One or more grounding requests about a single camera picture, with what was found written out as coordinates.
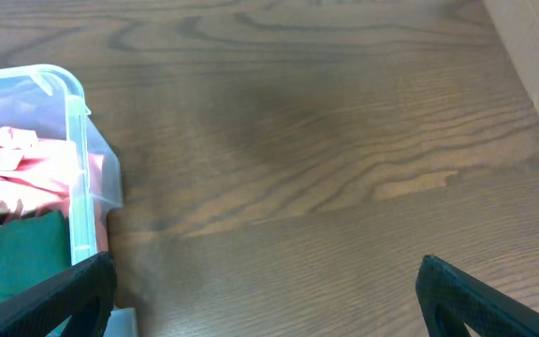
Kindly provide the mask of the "pink printed t-shirt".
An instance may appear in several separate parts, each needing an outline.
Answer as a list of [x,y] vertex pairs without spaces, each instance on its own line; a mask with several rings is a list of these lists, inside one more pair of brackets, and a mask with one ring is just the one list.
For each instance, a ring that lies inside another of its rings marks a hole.
[[102,154],[88,154],[88,168],[81,168],[74,142],[0,127],[0,226],[49,212],[68,219],[72,187],[88,173],[90,186],[99,192],[105,162]]

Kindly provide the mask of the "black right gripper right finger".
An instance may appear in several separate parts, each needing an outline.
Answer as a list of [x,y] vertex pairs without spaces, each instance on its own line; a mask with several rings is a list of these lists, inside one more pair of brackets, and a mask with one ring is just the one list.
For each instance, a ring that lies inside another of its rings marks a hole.
[[415,293],[429,336],[539,336],[539,313],[437,256],[424,256]]

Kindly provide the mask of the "dark green shirt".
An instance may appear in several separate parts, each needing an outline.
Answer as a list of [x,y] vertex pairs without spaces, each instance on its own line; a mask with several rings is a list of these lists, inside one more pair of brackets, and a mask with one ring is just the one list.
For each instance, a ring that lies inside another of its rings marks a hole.
[[0,302],[70,266],[68,222],[61,212],[0,226]]

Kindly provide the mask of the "clear plastic storage bin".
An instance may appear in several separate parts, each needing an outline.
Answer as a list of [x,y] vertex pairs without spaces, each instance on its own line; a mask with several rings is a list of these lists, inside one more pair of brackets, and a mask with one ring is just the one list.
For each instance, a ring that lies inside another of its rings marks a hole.
[[0,336],[134,336],[114,303],[107,214],[117,156],[80,82],[58,66],[0,69]]

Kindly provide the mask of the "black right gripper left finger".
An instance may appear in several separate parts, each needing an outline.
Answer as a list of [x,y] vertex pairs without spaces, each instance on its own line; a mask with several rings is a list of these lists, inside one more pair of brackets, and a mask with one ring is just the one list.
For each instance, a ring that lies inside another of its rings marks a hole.
[[0,303],[0,336],[101,337],[117,289],[113,257],[98,253]]

